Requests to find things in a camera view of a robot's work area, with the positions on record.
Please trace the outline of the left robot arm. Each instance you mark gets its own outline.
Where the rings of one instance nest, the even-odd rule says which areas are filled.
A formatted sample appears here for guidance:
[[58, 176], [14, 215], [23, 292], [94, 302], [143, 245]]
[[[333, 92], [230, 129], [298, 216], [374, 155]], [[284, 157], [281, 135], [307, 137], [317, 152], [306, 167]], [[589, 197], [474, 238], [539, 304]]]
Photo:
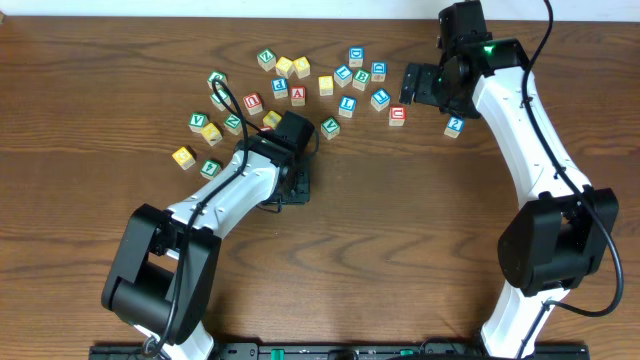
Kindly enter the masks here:
[[206, 359], [214, 348], [202, 317], [223, 239], [253, 208], [309, 200], [311, 135], [258, 133], [237, 144], [229, 165], [166, 210], [131, 215], [101, 302], [146, 337], [142, 359]]

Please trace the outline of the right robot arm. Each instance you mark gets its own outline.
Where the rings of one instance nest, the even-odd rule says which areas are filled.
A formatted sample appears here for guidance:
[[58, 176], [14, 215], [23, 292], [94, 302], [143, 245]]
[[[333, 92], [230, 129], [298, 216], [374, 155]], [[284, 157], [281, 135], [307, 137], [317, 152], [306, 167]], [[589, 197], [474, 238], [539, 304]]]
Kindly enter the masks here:
[[[408, 65], [400, 101], [434, 106], [452, 122], [483, 118], [498, 143], [519, 211], [498, 241], [505, 283], [480, 339], [487, 357], [528, 358], [553, 310], [603, 317], [619, 305], [624, 275], [611, 236], [618, 201], [611, 189], [595, 189], [568, 155], [539, 99], [535, 60], [518, 40], [457, 35], [438, 46], [439, 64]], [[606, 252], [616, 277], [611, 303], [602, 310], [565, 303]]]

